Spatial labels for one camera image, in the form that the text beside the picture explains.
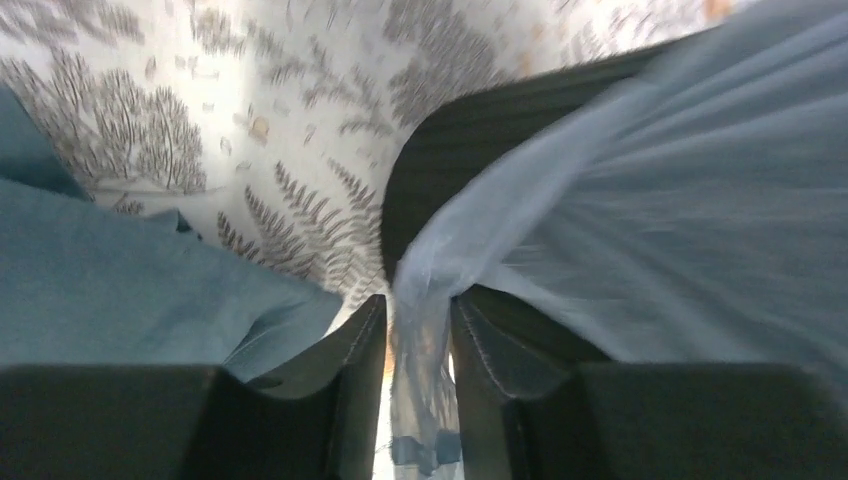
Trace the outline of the light blue plastic trash bag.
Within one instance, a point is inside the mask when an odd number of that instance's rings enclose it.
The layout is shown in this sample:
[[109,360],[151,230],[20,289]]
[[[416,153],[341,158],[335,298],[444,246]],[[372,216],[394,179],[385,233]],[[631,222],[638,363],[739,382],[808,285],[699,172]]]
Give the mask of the light blue plastic trash bag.
[[464,468],[452,302],[504,294],[609,360],[768,364],[847,410],[847,5],[679,40],[444,203],[392,282],[392,458]]

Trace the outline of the black plastic trash bin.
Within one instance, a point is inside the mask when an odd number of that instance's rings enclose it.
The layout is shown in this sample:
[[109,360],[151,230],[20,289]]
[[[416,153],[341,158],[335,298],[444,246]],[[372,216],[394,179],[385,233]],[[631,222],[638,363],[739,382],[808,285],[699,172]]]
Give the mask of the black plastic trash bin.
[[380,240],[387,279],[394,278],[430,217],[485,167],[680,43],[666,41],[498,85],[430,114],[403,146],[386,186]]

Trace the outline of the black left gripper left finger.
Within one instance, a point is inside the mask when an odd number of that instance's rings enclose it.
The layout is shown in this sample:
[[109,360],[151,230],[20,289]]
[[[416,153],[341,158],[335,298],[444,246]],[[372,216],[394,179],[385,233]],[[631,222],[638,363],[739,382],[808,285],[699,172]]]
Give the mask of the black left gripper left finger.
[[386,301],[263,378],[210,366],[1,373],[5,479],[368,479]]

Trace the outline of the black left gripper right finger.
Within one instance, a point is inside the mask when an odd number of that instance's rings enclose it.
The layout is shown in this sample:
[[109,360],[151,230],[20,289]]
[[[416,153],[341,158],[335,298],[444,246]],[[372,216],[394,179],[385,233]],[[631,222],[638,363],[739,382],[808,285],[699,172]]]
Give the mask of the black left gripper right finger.
[[621,363],[528,305],[451,305],[469,479],[843,479],[847,410],[768,364]]

